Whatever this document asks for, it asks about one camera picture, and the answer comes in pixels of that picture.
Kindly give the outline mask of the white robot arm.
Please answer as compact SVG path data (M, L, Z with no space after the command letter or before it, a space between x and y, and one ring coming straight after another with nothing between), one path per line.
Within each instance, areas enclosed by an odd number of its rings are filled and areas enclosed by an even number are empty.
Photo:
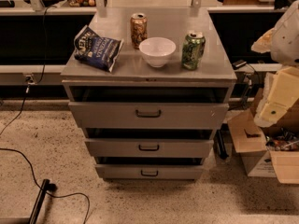
M276 25L251 46L259 53L270 52L281 64L275 74L267 73L263 98L258 104L254 122L260 127L276 124L299 99L299 1L284 12Z

